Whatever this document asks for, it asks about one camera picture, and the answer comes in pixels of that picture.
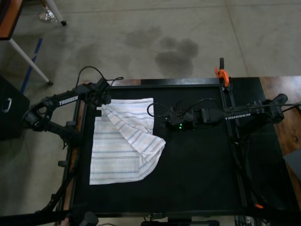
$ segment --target white striped towel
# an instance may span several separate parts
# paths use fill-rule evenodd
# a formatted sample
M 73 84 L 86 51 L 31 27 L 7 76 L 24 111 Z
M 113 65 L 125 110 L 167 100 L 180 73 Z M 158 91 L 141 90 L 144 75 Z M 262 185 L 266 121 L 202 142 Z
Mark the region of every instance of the white striped towel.
M 90 185 L 139 181 L 154 170 L 165 141 L 152 134 L 151 103 L 153 98 L 112 100 L 97 108 L 102 116 L 95 118 Z M 154 114 L 153 106 L 149 111 Z

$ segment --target concrete floor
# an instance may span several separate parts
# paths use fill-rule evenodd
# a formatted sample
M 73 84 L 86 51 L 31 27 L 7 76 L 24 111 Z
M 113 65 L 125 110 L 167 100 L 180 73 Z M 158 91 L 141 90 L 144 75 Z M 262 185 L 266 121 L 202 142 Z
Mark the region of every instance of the concrete floor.
M 34 56 L 54 82 L 32 71 L 25 95 L 31 103 L 74 87 L 79 70 L 99 68 L 107 79 L 215 77 L 219 58 L 232 77 L 293 76 L 301 71 L 301 0 L 56 0 L 68 25 L 38 20 L 38 1 L 25 4 L 13 39 Z M 0 42 L 0 73 L 20 89 L 28 64 Z M 86 70 L 81 81 L 97 81 Z M 74 105 L 57 109 L 53 121 L 71 120 Z M 62 181 L 62 141 L 25 131 L 0 143 L 0 215 L 43 208 Z M 233 218 L 220 218 L 233 225 Z M 139 225 L 142 219 L 106 219 Z

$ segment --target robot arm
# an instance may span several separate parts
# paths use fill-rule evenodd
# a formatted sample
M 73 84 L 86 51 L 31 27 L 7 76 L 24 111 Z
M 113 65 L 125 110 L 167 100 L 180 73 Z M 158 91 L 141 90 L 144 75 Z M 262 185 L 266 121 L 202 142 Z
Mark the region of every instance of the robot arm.
M 53 111 L 63 105 L 77 100 L 83 100 L 88 105 L 101 106 L 111 103 L 111 86 L 101 78 L 97 83 L 81 84 L 71 91 L 46 97 L 30 107 L 23 117 L 23 126 L 34 131 L 49 131 L 58 134 L 67 145 L 78 145 L 79 132 L 74 128 L 75 123 L 67 122 L 61 126 L 51 122 Z
M 281 106 L 287 100 L 285 94 L 279 94 L 273 100 L 254 101 L 253 104 L 230 108 L 200 108 L 186 111 L 176 111 L 171 108 L 166 113 L 165 125 L 172 130 L 201 129 L 214 126 L 222 120 L 253 116 L 253 119 L 241 128 L 242 134 L 252 133 L 267 123 L 281 122 L 284 119 Z

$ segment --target blue tape on floor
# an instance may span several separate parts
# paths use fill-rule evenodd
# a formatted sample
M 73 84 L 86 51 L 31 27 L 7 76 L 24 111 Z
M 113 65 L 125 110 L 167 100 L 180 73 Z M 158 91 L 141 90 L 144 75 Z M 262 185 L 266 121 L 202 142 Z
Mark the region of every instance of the blue tape on floor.
M 39 38 L 37 47 L 36 47 L 36 49 L 35 49 L 35 51 L 34 51 L 35 56 L 34 56 L 33 59 L 32 59 L 33 62 L 36 62 L 36 59 L 37 59 L 37 55 L 38 55 L 39 49 L 40 49 L 40 47 L 41 47 L 41 45 L 42 45 L 42 41 L 43 41 L 43 39 L 42 39 L 42 38 Z M 20 90 L 22 94 L 25 92 L 25 89 L 26 89 L 26 86 L 27 86 L 27 83 L 28 83 L 28 80 L 29 80 L 29 77 L 30 77 L 31 72 L 32 72 L 32 67 L 29 66 L 28 69 L 27 69 L 27 72 L 26 72 L 26 75 L 25 75 L 25 78 L 24 78 L 24 81 L 23 81 L 21 90 Z

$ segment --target white table leg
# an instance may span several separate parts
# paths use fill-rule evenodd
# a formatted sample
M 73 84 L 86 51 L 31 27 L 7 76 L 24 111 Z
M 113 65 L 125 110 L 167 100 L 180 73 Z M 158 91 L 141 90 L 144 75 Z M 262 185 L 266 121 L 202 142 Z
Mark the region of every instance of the white table leg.
M 56 7 L 56 4 L 53 0 L 46 0 L 48 6 L 51 8 L 51 11 L 53 12 L 53 14 L 55 15 L 56 19 L 58 20 L 58 22 L 60 22 L 63 26 L 66 26 L 67 23 L 66 21 L 63 19 L 60 11 L 58 11 L 58 8 Z
M 29 65 L 47 82 L 48 85 L 53 83 L 44 75 L 44 73 L 36 66 L 36 64 L 24 53 L 24 51 L 18 46 L 18 44 L 13 40 L 8 40 L 13 48 L 29 63 Z

